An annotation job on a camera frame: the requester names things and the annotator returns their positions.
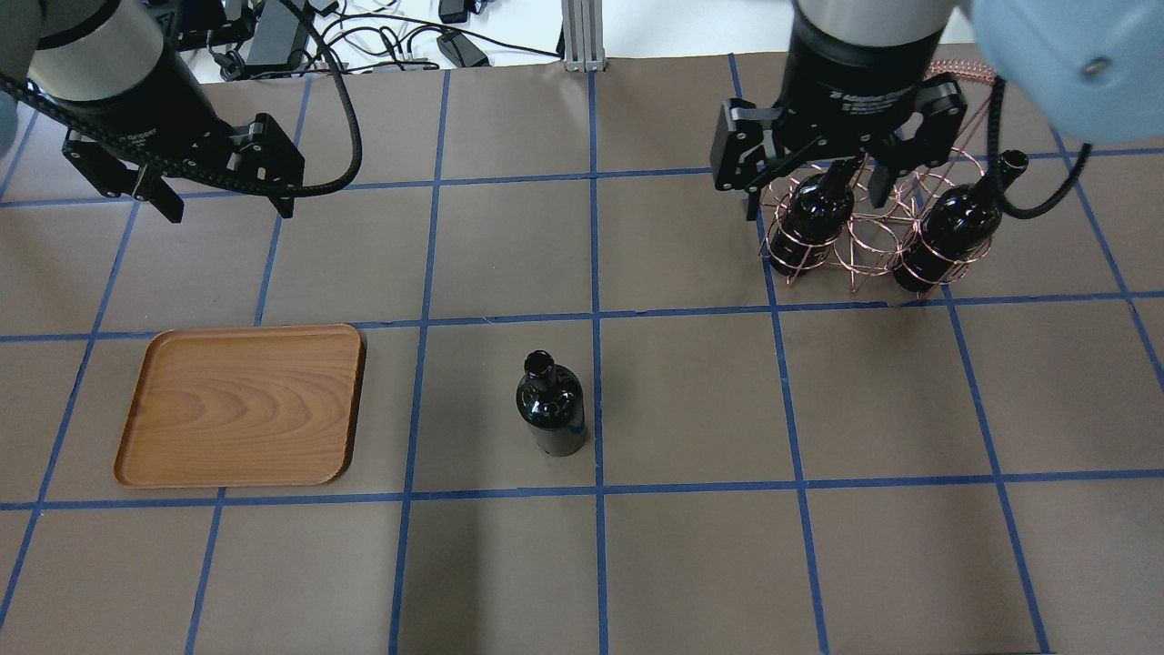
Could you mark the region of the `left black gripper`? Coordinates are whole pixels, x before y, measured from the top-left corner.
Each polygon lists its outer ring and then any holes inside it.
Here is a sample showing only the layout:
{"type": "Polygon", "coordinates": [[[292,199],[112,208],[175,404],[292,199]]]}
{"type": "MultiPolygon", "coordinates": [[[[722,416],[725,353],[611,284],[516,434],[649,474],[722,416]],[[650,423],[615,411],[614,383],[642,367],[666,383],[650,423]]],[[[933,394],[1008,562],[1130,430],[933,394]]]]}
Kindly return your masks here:
{"type": "Polygon", "coordinates": [[[182,225],[186,202],[168,177],[212,176],[212,186],[267,194],[281,219],[294,216],[294,187],[306,161],[275,118],[260,113],[249,124],[217,116],[178,55],[159,55],[128,88],[107,98],[63,98],[62,108],[84,121],[72,127],[62,152],[102,195],[133,195],[171,225],[182,225]]]}

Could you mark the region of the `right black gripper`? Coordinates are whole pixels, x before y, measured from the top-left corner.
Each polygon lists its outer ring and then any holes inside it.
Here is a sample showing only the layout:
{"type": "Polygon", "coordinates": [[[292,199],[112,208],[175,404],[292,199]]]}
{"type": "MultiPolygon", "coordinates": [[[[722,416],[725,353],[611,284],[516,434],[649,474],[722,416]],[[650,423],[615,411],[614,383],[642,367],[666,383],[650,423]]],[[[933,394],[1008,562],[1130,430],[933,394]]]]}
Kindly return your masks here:
{"type": "Polygon", "coordinates": [[[868,202],[882,208],[897,180],[947,158],[966,99],[928,78],[937,38],[852,45],[794,33],[780,97],[769,107],[724,101],[710,152],[715,187],[745,192],[746,221],[762,218],[768,183],[818,161],[872,158],[868,202]]]}

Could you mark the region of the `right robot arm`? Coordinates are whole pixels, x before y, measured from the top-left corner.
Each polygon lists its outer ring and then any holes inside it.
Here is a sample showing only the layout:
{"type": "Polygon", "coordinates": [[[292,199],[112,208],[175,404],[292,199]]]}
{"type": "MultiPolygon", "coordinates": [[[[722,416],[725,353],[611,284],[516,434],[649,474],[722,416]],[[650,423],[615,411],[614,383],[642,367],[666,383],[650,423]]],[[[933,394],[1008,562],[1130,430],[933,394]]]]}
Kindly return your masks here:
{"type": "Polygon", "coordinates": [[[995,71],[987,152],[1001,99],[1023,91],[1056,129],[1093,145],[1161,136],[1159,1],[795,1],[782,88],[768,108],[731,98],[710,152],[715,187],[748,195],[814,161],[872,157],[870,202],[921,166],[947,162],[966,104],[952,74],[928,77],[954,10],[995,71]]]}

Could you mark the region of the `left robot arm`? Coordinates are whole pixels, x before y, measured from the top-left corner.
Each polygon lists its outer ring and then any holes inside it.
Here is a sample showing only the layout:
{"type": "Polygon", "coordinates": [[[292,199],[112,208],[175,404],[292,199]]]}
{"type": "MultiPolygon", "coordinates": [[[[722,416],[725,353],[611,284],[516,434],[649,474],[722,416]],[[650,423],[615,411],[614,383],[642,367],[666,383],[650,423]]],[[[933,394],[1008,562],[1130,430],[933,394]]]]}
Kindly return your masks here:
{"type": "Polygon", "coordinates": [[[105,197],[130,195],[179,223],[169,185],[191,173],[270,184],[282,218],[305,161],[274,116],[227,123],[141,1],[5,1],[3,88],[50,107],[61,150],[105,197]]]}

